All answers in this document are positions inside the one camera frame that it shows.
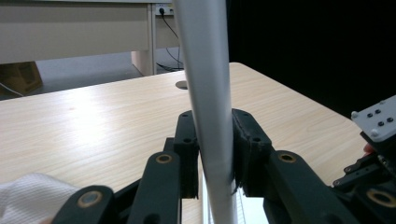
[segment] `gray floor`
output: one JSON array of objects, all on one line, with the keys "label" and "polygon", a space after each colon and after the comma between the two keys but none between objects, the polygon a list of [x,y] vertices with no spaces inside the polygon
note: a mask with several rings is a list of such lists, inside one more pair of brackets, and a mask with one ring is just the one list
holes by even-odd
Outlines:
[{"label": "gray floor", "polygon": [[[172,68],[183,66],[179,48],[157,49],[157,63]],[[43,86],[27,95],[64,91],[91,85],[142,77],[132,65],[131,52],[122,52],[88,57],[36,61]],[[168,73],[157,65],[159,75]],[[16,94],[0,95],[0,100],[20,97]]]}]

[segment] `white tube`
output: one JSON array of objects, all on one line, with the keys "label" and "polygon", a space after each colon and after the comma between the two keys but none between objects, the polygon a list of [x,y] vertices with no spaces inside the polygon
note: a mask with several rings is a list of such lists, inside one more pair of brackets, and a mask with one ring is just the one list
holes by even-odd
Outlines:
[{"label": "white tube", "polygon": [[236,224],[226,1],[175,0],[174,7],[213,219]]}]

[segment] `black curtain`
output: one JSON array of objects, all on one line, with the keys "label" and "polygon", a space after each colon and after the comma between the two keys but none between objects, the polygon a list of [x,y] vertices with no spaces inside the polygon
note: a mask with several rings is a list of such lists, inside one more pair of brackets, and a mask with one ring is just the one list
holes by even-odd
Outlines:
[{"label": "black curtain", "polygon": [[393,1],[228,0],[230,61],[350,118],[394,94]]}]

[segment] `cardboard box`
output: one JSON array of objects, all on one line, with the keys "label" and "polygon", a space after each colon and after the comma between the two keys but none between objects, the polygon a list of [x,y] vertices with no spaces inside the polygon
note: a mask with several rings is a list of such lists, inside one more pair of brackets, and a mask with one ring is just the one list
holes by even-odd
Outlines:
[{"label": "cardboard box", "polygon": [[[0,82],[22,95],[26,95],[43,85],[35,62],[0,64]],[[18,95],[4,87],[0,86],[0,89],[2,89],[0,94]]]}]

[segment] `white fabric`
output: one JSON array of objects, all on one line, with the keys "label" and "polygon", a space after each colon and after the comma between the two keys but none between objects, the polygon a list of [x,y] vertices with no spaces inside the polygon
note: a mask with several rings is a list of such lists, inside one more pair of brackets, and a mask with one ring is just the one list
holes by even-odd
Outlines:
[{"label": "white fabric", "polygon": [[0,184],[0,224],[38,224],[55,217],[78,188],[42,174]]}]

